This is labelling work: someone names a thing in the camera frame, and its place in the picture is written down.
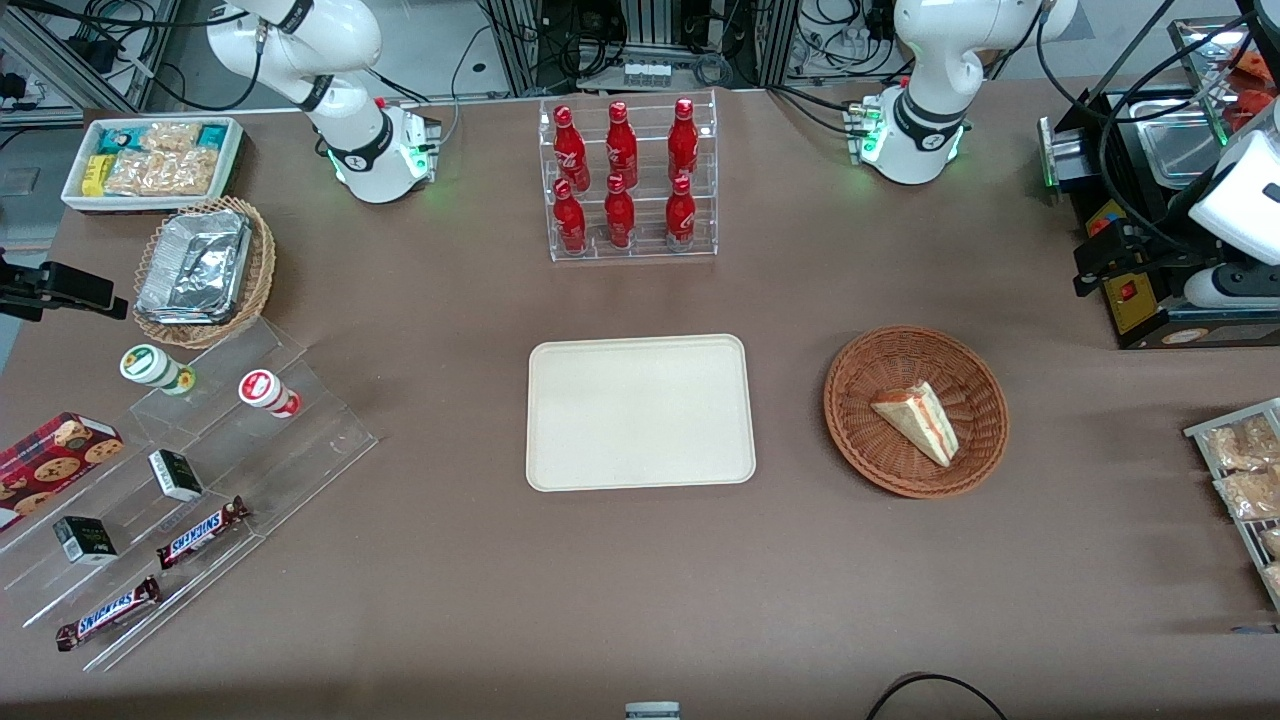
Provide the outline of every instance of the brown table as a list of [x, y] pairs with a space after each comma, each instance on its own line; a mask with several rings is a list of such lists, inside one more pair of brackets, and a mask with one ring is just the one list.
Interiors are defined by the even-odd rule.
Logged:
[[[1280, 706], [1280, 638], [1225, 634], [1266, 597], [1180, 434], [1275, 396], [1277, 354], [1112, 350], [1071, 292], [1074, 218], [1039, 190], [1048, 86], [983, 90], [960, 158], [911, 188], [762, 92], [719, 104], [721, 255], [640, 268], [547, 258], [536, 104], [466, 108], [439, 182], [389, 206], [334, 182], [301, 114], [243, 115], [241, 195], [279, 243], [266, 314], [385, 439], [105, 675], [5, 619], [0, 715], [617, 719], [671, 698], [690, 720], [847, 719], [913, 670], [1015, 717]], [[72, 211], [54, 258], [128, 287], [154, 225]], [[1004, 384], [1009, 454], [970, 495], [890, 496], [827, 437], [828, 363], [888, 323], [952, 333]], [[534, 346], [710, 332], [748, 348], [750, 482], [526, 484]], [[73, 311], [27, 327], [0, 442], [120, 415], [141, 338]], [[895, 705], [980, 716], [942, 687]]]

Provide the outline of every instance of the wicker basket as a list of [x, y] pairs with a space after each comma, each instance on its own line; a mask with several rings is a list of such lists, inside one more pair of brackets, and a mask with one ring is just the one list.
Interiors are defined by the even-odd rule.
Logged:
[[[929, 460], [872, 410], [877, 392], [919, 380], [933, 386], [960, 441], [950, 468]], [[1000, 464], [1009, 438], [1009, 406], [991, 369], [955, 338], [928, 328], [878, 328], [846, 345], [827, 374], [823, 409], [849, 464], [908, 497], [975, 488]]]
[[[275, 272], [275, 240], [271, 237], [271, 228], [266, 227], [262, 215], [252, 205], [236, 197], [219, 197], [209, 202], [183, 208], [178, 211], [182, 215], [197, 213], [214, 213], [216, 210], [236, 210], [243, 213], [253, 222], [253, 236], [250, 238], [250, 256], [244, 266], [244, 281], [241, 286], [239, 310], [230, 322], [221, 325], [161, 325], [142, 319], [138, 315], [137, 305], [133, 307], [133, 319], [142, 327], [142, 332], [156, 342], [179, 345], [191, 350], [205, 350], [223, 337], [228, 336], [244, 322], [262, 313], [266, 297], [271, 293], [271, 273]], [[142, 263], [134, 273], [133, 290], [142, 292], [142, 281], [147, 277], [151, 266], [151, 255], [155, 252], [156, 241], [160, 238], [160, 228], [151, 233], [151, 242], [142, 252]]]

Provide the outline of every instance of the clear acrylic shelf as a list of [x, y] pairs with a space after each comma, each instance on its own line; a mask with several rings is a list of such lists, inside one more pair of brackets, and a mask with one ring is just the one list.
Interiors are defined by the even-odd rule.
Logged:
[[[352, 462], [376, 445], [347, 405], [329, 392], [302, 361], [303, 348], [259, 318], [191, 363], [196, 388], [180, 397], [152, 391], [116, 423], [129, 445], [123, 459], [99, 475], [79, 480], [68, 500], [46, 503], [0, 551], [0, 582], [12, 616], [47, 635], [56, 652], [58, 628], [79, 620], [133, 589], [147, 575], [160, 584], [163, 602], [131, 614], [73, 652], [84, 670], [108, 670], [169, 621], [205, 588]], [[266, 368], [302, 396], [292, 418], [273, 418], [239, 401], [236, 384], [250, 370]], [[164, 447], [187, 456], [205, 488], [196, 502], [164, 496], [147, 455]], [[169, 570], [160, 570], [164, 547], [234, 496], [252, 515], [207, 547]], [[63, 515], [97, 518], [120, 556], [91, 568], [67, 561], [52, 532]]]
[[[667, 199], [671, 197], [671, 178], [667, 174], [667, 133], [675, 120], [676, 100], [694, 101], [694, 124], [698, 126], [698, 169], [690, 178], [690, 193], [698, 210], [694, 215], [694, 241], [689, 250], [675, 252], [667, 246]], [[609, 132], [608, 101], [621, 99], [627, 104], [627, 117], [636, 131], [640, 154], [640, 183], [631, 188], [636, 206], [635, 241], [627, 250], [618, 250], [608, 240], [604, 218], [604, 199], [608, 195], [605, 178], [609, 163], [604, 151], [604, 138]], [[556, 231], [552, 206], [556, 196], [552, 183], [559, 177], [556, 164], [556, 124], [552, 110], [568, 105], [573, 111], [573, 124], [586, 142], [586, 167], [591, 173], [591, 186], [579, 193], [577, 200], [586, 213], [586, 252], [573, 256], [564, 252]], [[543, 100], [538, 137], [543, 174], [543, 204], [547, 206], [547, 238], [552, 260], [571, 263], [680, 260], [709, 258], [719, 250], [719, 224], [717, 196], [719, 192], [717, 163], [717, 118], [714, 92], [637, 94], [609, 99], [575, 96]]]

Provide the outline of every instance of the sandwich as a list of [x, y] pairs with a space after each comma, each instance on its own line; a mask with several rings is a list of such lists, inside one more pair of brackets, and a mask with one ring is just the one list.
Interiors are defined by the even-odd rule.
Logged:
[[906, 436], [920, 452], [943, 468], [960, 450], [956, 433], [929, 383], [920, 380], [906, 389], [887, 389], [872, 397], [872, 410]]

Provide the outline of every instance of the coca-cola bottle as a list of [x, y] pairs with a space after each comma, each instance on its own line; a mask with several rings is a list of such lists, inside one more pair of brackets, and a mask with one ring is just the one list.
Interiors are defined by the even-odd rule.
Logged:
[[640, 155], [636, 150], [636, 131], [627, 122], [627, 104], [609, 104], [609, 135], [604, 138], [609, 154], [609, 172], [622, 176], [627, 188], [640, 182]]
[[552, 113], [556, 118], [556, 163], [561, 177], [567, 179], [573, 192], [586, 192], [591, 187], [591, 173], [586, 169], [586, 143], [582, 133], [573, 127], [573, 113], [566, 105], [559, 105]]
[[556, 192], [552, 214], [556, 215], [556, 231], [561, 236], [564, 252], [581, 255], [586, 252], [586, 215], [582, 213], [582, 205], [573, 197], [573, 188], [567, 179], [556, 178], [552, 190]]
[[694, 243], [694, 211], [698, 209], [689, 195], [689, 176], [681, 174], [671, 182], [667, 199], [667, 247], [684, 252]]
[[631, 247], [636, 229], [636, 206], [627, 192], [621, 173], [609, 176], [609, 196], [604, 199], [604, 217], [609, 220], [609, 242], [618, 250]]
[[676, 100], [676, 122], [667, 136], [667, 173], [672, 182], [681, 173], [692, 177], [698, 169], [698, 127], [694, 124], [694, 101], [687, 97]]

